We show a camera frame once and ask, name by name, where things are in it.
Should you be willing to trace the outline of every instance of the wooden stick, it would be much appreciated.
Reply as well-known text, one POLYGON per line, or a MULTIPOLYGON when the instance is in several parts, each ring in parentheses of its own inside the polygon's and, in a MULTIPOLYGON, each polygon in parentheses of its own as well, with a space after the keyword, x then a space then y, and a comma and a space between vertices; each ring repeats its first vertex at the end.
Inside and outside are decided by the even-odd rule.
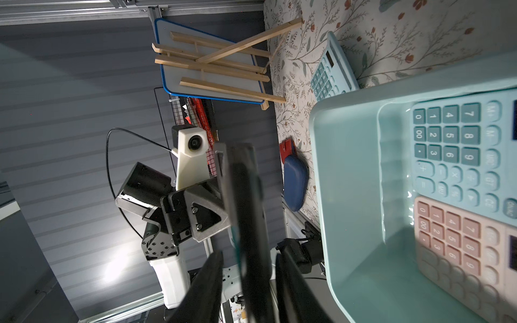
MULTIPOLYGON (((226 43, 226 42, 206 39, 206 38, 197 37, 197 36, 190 36, 190 35, 186 35, 186 34, 182 34, 182 33, 171 32, 171 38, 174 41, 185 42, 188 44, 194 44, 194 42, 196 41, 198 45, 204 46, 204 47, 210 47, 210 48, 221 49, 221 48, 228 47, 228 43, 226 43)), ((245 53, 245 54, 250 54, 250 55, 267 57, 267 58, 271 57, 271 54, 268 51, 263 51, 263 50, 255 49, 255 48, 246 48, 240 52, 245 53)))
POLYGON ((157 55, 155 58, 155 63, 163 64, 168 66, 186 68, 190 70, 201 71, 204 70, 207 73, 215 73, 221 75, 233 76, 241 79, 248 79, 254 81, 263 81, 269 82, 269 77, 267 75, 257 74, 253 72, 238 70, 229 67, 217 66, 212 64, 202 64, 197 63, 194 60, 174 57, 174 56, 165 56, 165 55, 157 55))
MULTIPOLYGON (((153 43, 153 50, 160 54, 167 54, 167 56, 173 55, 173 56, 187 58, 187 59, 197 59, 202 56, 202 54, 189 52, 189 51, 185 51, 185 50, 182 50, 179 48, 169 47, 169 46, 155 44, 155 43, 153 43)), ((226 67, 233 67, 233 68, 237 68, 239 70, 256 72, 256 73, 260 73, 260 74, 265 73, 265 70, 263 67, 239 63, 237 61, 231 61, 231 60, 227 60, 227 59, 219 59, 219 60, 215 61, 213 64, 226 66, 226 67)))
POLYGON ((203 57, 200 57, 196 59, 196 62, 198 63, 211 63, 214 60, 218 60, 220 58, 226 57, 228 55, 231 55, 235 52, 241 51, 243 49, 246 49, 250 46, 253 46, 255 44, 258 44, 264 40, 267 40, 269 38, 272 38, 274 36, 283 34, 285 32, 288 32, 291 29, 298 28, 301 26, 301 17, 296 18, 295 20, 291 20, 289 22, 286 22, 285 24, 282 24, 278 27, 275 27, 270 30, 266 30, 265 32, 262 32, 258 35, 255 35, 253 37, 250 37, 248 39, 242 40, 238 43, 235 43, 233 45, 230 45, 226 48, 220 49, 216 52, 213 52, 211 54, 205 55, 203 57))
POLYGON ((181 78, 181 81, 179 82, 179 84, 183 85, 183 86, 190 86, 190 87, 200 88, 200 89, 204 89, 204 90, 239 95, 239 96, 247 97, 247 98, 268 100, 268 101, 273 101, 273 102, 278 102, 278 103, 286 102, 285 98, 277 97, 277 96, 274 96, 271 94, 260 93, 260 92, 256 92, 256 91, 245 90, 245 89, 238 88, 238 87, 227 86, 227 85, 222 85, 222 84, 217 84, 217 83, 212 83, 212 82, 206 82, 206 81, 201 81, 201 80, 196 80, 196 79, 191 79, 191 78, 181 78))

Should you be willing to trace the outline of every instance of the floral tablecloth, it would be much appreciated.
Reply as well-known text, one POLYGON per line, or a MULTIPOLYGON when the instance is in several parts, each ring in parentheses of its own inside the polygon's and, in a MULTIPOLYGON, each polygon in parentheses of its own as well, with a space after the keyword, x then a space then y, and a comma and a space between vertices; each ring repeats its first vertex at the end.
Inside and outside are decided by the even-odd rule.
POLYGON ((487 53, 515 48, 516 1, 503 0, 266 0, 266 30, 303 18, 301 29, 275 37, 271 81, 279 142, 292 137, 310 169, 301 211, 319 225, 309 138, 316 104, 310 80, 326 33, 340 42, 361 88, 407 78, 487 53))

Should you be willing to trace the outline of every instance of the black cable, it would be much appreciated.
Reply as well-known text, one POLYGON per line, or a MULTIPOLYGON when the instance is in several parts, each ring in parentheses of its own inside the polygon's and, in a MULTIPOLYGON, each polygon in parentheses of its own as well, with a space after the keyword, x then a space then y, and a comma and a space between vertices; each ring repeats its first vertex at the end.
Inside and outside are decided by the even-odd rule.
MULTIPOLYGON (((122 128, 113 128, 113 129, 111 129, 111 130, 108 132, 108 135, 106 136, 106 174, 108 175, 108 184, 110 185, 110 190, 111 190, 111 194, 113 195, 113 200, 115 200, 115 199, 116 199, 116 196, 115 196, 115 191, 113 191, 113 185, 111 184, 111 177, 110 177, 110 164, 109 164, 109 162, 108 162, 108 148, 109 148, 109 144, 110 144, 110 135, 111 135, 111 132, 112 132, 113 130, 120 130, 120 131, 124 131, 124 132, 130 133, 130 134, 132 134, 132 135, 134 135, 134 136, 137 136, 138 138, 143 139, 143 140, 145 140, 145 141, 147 141, 147 142, 149 142, 149 143, 155 144, 155 145, 157 145, 157 146, 159 146, 159 147, 161 147, 161 148, 163 148, 163 149, 165 149, 165 150, 167 150, 167 151, 169 151, 169 152, 170 152, 170 150, 169 150, 167 147, 162 146, 162 145, 160 145, 160 144, 158 144, 158 143, 155 143, 154 141, 149 140, 149 139, 147 139, 147 138, 144 138, 144 137, 140 136, 139 134, 136 134, 136 133, 134 133, 134 132, 132 132, 132 131, 129 131, 129 130, 126 130, 126 129, 122 129, 122 128)), ((126 217, 126 215, 124 214, 124 212, 122 211, 122 209, 121 209, 121 208, 118 208, 118 210, 120 211, 120 214, 122 214, 122 216, 124 217, 124 219, 126 220, 126 222, 129 224, 129 226, 133 229, 133 231, 135 231, 135 232, 136 232, 136 234, 137 234, 141 239, 143 239, 143 237, 140 235, 140 233, 138 233, 138 231, 136 231, 136 229, 135 229, 135 228, 134 228, 134 226, 131 224, 131 222, 129 222, 128 218, 126 217)))
MULTIPOLYGON (((163 134, 165 135, 165 142, 167 143, 167 148, 169 148, 169 150, 171 150, 170 146, 169 146, 169 140, 167 139, 167 132, 165 131, 165 125, 163 124, 163 118, 161 116, 160 104, 158 103, 158 97, 156 96, 157 88, 163 88, 163 86, 155 87, 153 91, 155 92, 156 106, 158 107, 158 113, 160 114, 160 120, 162 122, 163 134)), ((172 169, 174 170, 174 178, 176 178, 178 176, 176 175, 176 167, 174 167, 174 161, 172 160, 172 153, 170 151, 169 151, 169 155, 171 156, 172 169)))
POLYGON ((327 280, 326 278, 319 278, 319 277, 305 277, 305 279, 319 279, 319 280, 322 280, 322 281, 327 280))

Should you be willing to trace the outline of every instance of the metal frame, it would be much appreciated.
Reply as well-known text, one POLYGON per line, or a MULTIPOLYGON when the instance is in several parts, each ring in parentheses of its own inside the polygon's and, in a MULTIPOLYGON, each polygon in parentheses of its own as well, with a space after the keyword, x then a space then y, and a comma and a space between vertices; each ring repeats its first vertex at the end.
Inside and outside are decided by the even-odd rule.
POLYGON ((10 0, 0 25, 262 11, 263 0, 10 0))

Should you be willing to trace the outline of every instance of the white plastic part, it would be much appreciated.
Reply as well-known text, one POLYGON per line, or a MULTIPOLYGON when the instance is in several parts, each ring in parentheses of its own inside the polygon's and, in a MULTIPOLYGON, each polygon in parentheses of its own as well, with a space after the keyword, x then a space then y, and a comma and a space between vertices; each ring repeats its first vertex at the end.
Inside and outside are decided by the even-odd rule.
POLYGON ((178 132, 178 149, 172 150, 172 153, 178 157, 176 190, 184 189, 210 178, 206 161, 207 150, 208 138, 206 137, 206 131, 202 128, 183 129, 178 132), (197 150, 191 150, 189 140, 195 135, 201 137, 201 147, 197 150))
POLYGON ((168 309, 179 306, 190 287, 190 276, 181 256, 149 261, 154 268, 163 292, 163 302, 168 309))

